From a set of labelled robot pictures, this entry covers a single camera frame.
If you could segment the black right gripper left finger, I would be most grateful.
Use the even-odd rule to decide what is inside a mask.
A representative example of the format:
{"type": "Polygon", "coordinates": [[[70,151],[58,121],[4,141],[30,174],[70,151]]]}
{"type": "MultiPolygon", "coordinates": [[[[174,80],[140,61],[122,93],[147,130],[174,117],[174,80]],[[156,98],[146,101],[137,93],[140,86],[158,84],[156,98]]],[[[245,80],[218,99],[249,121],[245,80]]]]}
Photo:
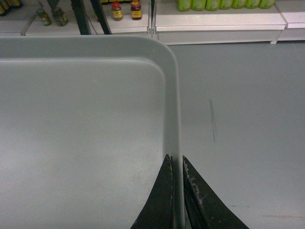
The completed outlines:
{"type": "Polygon", "coordinates": [[[166,155],[159,173],[132,229],[172,229],[174,178],[171,157],[166,155]]]}

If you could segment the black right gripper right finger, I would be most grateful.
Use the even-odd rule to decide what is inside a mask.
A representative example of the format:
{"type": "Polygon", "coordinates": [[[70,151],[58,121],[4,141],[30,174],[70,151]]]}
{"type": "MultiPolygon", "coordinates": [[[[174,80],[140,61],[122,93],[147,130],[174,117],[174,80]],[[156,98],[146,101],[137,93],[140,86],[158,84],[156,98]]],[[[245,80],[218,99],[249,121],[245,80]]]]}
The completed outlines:
{"type": "Polygon", "coordinates": [[[193,229],[247,229],[183,156],[184,202],[193,229]]]}

